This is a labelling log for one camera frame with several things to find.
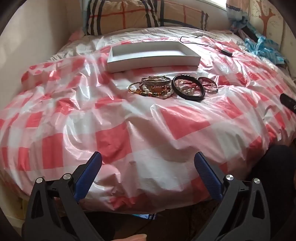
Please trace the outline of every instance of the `plastic sheet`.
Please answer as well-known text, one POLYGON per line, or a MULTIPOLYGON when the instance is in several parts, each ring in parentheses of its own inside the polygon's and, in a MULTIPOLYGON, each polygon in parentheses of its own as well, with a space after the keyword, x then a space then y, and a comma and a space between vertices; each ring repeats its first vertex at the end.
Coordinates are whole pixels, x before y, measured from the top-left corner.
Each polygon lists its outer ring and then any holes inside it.
MULTIPOLYGON (((178 41, 175 37, 121 41, 178 41)), ((19 195, 30 195, 36 178, 58 179, 101 152, 103 166, 83 208, 154 213, 208 198, 193 164, 202 151, 225 173, 243 178, 271 144, 289 144, 296 116, 279 101, 295 85, 269 61, 242 51, 232 40, 208 37, 233 53, 193 45, 196 67, 135 69, 109 74, 110 45, 101 50, 31 66, 23 91, 0 112, 1 177, 19 195), (148 75, 205 76, 218 93, 201 102, 162 100, 128 92, 148 75)))

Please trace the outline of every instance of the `metal bolt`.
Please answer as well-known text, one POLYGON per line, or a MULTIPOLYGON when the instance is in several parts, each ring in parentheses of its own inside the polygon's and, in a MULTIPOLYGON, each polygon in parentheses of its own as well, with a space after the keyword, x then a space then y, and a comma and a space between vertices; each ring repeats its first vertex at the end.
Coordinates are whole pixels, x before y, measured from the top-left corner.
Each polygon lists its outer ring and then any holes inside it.
POLYGON ((67 174, 65 174, 65 175, 63 176, 63 178, 64 178, 65 180, 68 180, 68 179, 71 178, 71 174, 67 173, 67 174))
POLYGON ((42 177, 39 177, 39 178, 36 179, 37 183, 41 183, 42 181, 43 181, 42 177))
POLYGON ((256 184, 260 184, 260 179, 255 178, 255 179, 254 179, 254 183, 256 183, 256 184))
POLYGON ((234 179, 234 177, 232 175, 228 174, 228 175, 226 175, 226 179, 228 181, 232 181, 234 179))

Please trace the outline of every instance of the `black braided bangle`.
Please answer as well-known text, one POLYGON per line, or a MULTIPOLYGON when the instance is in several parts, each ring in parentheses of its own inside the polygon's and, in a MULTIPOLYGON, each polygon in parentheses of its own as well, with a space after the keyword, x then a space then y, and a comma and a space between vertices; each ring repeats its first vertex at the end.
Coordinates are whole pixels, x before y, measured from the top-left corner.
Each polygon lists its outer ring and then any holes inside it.
POLYGON ((172 88, 174 90, 174 92, 179 95, 180 97, 182 97, 183 99, 186 100, 192 100, 192 101, 202 101, 205 98, 205 88, 203 87, 202 83, 197 80, 197 78, 194 78, 191 75, 186 75, 186 74, 181 74, 181 75, 177 75, 175 78, 173 78, 172 80, 172 88), (201 90, 201 95, 200 96, 190 96, 190 95, 186 95, 184 93, 182 93, 180 91, 180 89, 176 86, 176 80, 189 80, 193 83, 195 83, 198 87, 200 87, 201 90))

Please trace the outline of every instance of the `black pants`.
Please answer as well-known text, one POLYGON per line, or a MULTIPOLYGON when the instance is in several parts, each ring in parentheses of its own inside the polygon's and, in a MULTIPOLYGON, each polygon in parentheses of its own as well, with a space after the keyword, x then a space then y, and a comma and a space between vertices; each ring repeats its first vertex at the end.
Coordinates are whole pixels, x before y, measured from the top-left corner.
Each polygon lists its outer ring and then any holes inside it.
POLYGON ((294 174, 296 157, 290 147, 272 146, 252 169, 247 180, 261 180, 268 202, 271 221, 271 237, 285 223, 294 208, 294 174))

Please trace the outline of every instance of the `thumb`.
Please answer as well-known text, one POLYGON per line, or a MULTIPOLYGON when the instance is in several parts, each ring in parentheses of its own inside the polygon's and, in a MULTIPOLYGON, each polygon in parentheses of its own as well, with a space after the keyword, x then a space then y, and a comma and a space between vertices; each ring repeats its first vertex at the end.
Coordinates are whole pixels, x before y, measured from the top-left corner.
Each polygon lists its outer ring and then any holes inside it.
POLYGON ((113 241, 146 241, 146 234, 137 234, 125 239, 115 239, 113 241))

